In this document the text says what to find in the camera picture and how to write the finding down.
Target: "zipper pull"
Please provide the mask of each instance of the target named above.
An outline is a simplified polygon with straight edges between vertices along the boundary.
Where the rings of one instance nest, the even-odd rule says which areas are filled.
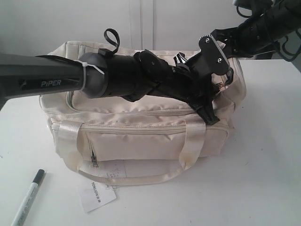
[[[92,151],[91,161],[93,163],[93,167],[98,167],[97,158],[96,158],[96,156],[94,154],[94,151]]]

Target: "bag strap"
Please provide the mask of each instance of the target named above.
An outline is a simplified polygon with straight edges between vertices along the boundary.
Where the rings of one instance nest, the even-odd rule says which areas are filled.
[[[148,185],[165,182],[189,169],[197,161],[205,141],[206,125],[203,121],[186,121],[186,137],[179,155],[180,167],[169,173],[135,178],[104,178],[80,170],[83,158],[77,149],[80,122],[63,121],[58,131],[58,154],[66,166],[79,174],[106,185]]]

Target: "white wall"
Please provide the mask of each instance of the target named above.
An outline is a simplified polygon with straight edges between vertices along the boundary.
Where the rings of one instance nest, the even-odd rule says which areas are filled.
[[[243,20],[232,0],[0,0],[0,51],[40,55],[68,40],[105,42],[108,27],[126,48],[196,50],[201,35]]]

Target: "robotic arm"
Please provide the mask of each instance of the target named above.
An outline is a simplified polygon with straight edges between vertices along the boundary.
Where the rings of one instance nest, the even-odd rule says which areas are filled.
[[[301,27],[301,0],[284,0],[252,15],[237,28],[214,30],[199,40],[201,51],[190,58],[179,53],[170,66],[148,50],[134,56],[115,55],[120,44],[113,29],[104,33],[116,49],[86,53],[79,61],[58,56],[15,56],[0,54],[0,107],[8,99],[81,90],[89,98],[123,97],[136,101],[144,95],[170,97],[186,102],[207,125],[218,122],[212,100],[219,92],[212,74],[233,70],[227,58],[251,57],[275,51],[276,41]],[[107,32],[114,34],[117,43]],[[217,44],[225,44],[223,49]]]

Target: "cream bag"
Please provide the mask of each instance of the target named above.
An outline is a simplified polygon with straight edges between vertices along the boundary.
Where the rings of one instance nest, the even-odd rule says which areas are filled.
[[[77,60],[86,52],[110,45],[69,41],[50,53]],[[118,54],[137,50],[119,48]],[[197,52],[182,51],[186,58]],[[153,51],[174,65],[175,51]],[[206,126],[190,107],[165,97],[144,96],[136,102],[121,97],[88,99],[80,91],[42,95],[40,103],[49,117],[56,152],[66,166],[94,181],[108,185],[143,185],[167,181],[189,169],[198,157],[218,155],[233,130],[231,115],[246,96],[243,73],[236,58],[229,59],[234,81],[213,76],[220,92],[213,101],[220,119]],[[111,160],[178,160],[178,168],[160,175],[107,178],[84,171],[84,162],[99,165]]]

